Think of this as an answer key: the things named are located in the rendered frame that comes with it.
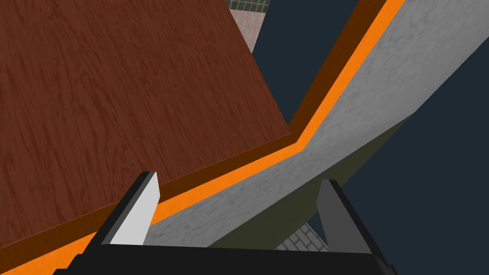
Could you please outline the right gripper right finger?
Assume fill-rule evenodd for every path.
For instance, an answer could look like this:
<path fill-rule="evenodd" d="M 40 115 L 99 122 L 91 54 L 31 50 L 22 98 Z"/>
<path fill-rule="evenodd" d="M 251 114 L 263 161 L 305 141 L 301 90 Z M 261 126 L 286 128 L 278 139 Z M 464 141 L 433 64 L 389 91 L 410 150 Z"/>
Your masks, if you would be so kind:
<path fill-rule="evenodd" d="M 336 181 L 321 182 L 316 205 L 332 252 L 382 253 Z"/>

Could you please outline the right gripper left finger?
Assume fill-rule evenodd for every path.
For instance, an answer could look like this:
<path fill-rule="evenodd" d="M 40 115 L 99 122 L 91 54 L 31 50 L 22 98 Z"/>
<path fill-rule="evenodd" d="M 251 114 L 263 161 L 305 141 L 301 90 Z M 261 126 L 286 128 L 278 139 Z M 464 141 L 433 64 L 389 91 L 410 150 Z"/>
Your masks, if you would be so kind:
<path fill-rule="evenodd" d="M 155 172 L 142 172 L 100 228 L 100 244 L 142 245 L 160 199 Z"/>

